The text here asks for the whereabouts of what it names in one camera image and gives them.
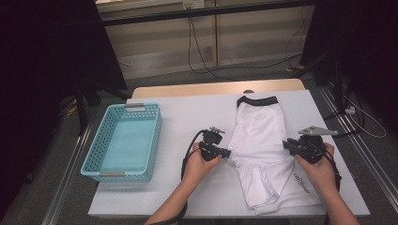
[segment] basket handle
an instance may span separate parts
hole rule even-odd
[[[145,111],[145,104],[144,103],[130,103],[125,104],[124,107],[126,111]]]
[[[126,176],[124,172],[99,172],[99,176]]]

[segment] hand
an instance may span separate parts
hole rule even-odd
[[[324,143],[326,150],[330,153],[330,157],[334,155],[334,147],[329,143]],[[308,178],[313,183],[314,187],[318,191],[327,191],[331,189],[337,189],[335,184],[335,174],[333,167],[330,162],[322,157],[315,164],[307,162],[304,158],[299,155],[295,155],[296,161],[307,173]]]
[[[208,175],[208,173],[217,166],[222,160],[222,156],[217,156],[210,161],[205,161],[202,158],[202,154],[199,149],[199,143],[194,143],[192,147],[191,156],[188,159],[187,166],[185,168],[184,177],[182,182],[193,186],[199,185],[199,183]]]

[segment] black curtain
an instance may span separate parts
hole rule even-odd
[[[96,25],[82,25],[87,22]],[[77,81],[114,89],[126,84],[93,0],[0,0],[0,73],[1,219],[51,139],[60,100],[75,94]]]
[[[347,92],[358,91],[385,125],[397,130],[398,89],[394,81],[398,14],[394,1],[350,0],[339,4],[316,6],[300,63],[308,65],[332,49],[334,55],[315,68],[317,83],[325,84],[333,78],[337,58],[342,75],[351,81]],[[339,29],[346,31],[339,34]]]

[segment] metal frame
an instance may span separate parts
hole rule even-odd
[[[50,203],[50,206],[47,209],[47,213],[44,216],[44,219],[41,223],[42,225],[48,225],[48,224],[54,225],[54,224],[56,224],[56,221],[58,220],[58,217],[59,217],[59,214],[61,213],[61,209],[64,204],[64,201],[67,198],[73,175],[78,168],[78,160],[83,152],[83,149],[88,140],[90,132],[92,131],[91,127],[92,127],[94,118],[96,117],[96,115],[98,113],[98,110],[99,110],[99,108],[97,107],[95,109],[87,127],[85,127],[84,132],[82,133],[82,135],[79,136],[79,138],[77,140],[77,143],[73,149],[72,156],[70,157],[68,166],[65,169],[64,175],[62,176],[61,183],[59,184],[59,186],[53,196],[53,199]]]
[[[322,97],[328,103],[328,106],[333,112],[337,112],[338,108],[334,105],[335,99],[328,88],[321,88]],[[347,115],[337,115],[337,119],[345,132],[352,132],[355,130],[355,125],[351,123]],[[372,151],[366,145],[365,141],[359,134],[351,134],[348,136],[355,149],[362,157],[363,162],[368,167],[376,182],[380,185],[386,197],[389,199],[391,206],[398,213],[398,188],[393,181],[378,163]]]
[[[130,24],[130,23],[146,23],[154,21],[182,19],[189,17],[213,16],[213,15],[222,15],[222,14],[239,13],[239,12],[270,10],[278,8],[306,7],[317,4],[333,3],[335,1],[336,0],[283,0],[283,1],[258,3],[258,4],[230,6],[230,7],[205,7],[205,8],[191,9],[191,10],[180,10],[180,11],[149,14],[143,16],[109,18],[109,19],[104,19],[102,21],[102,24],[105,26],[114,26],[114,25]]]

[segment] white table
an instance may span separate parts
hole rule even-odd
[[[236,117],[236,100],[242,95],[211,95],[189,97],[134,98],[132,102],[157,101],[161,105],[163,124],[156,156],[154,174],[150,183],[101,182],[94,196],[91,216],[101,218],[132,218],[151,215],[169,196],[179,182],[181,161],[193,136],[204,128],[224,129],[220,147],[231,139]],[[298,131],[314,125],[326,125],[306,90],[246,94],[248,98],[276,96],[283,109],[287,132],[291,138]],[[330,136],[324,142],[335,145]],[[346,165],[336,148],[335,160],[343,177],[341,194],[355,215],[369,215]],[[324,215],[322,205],[283,208],[275,213],[255,216],[243,197],[233,165],[221,163],[195,190],[189,199],[186,218],[259,218],[307,217]]]

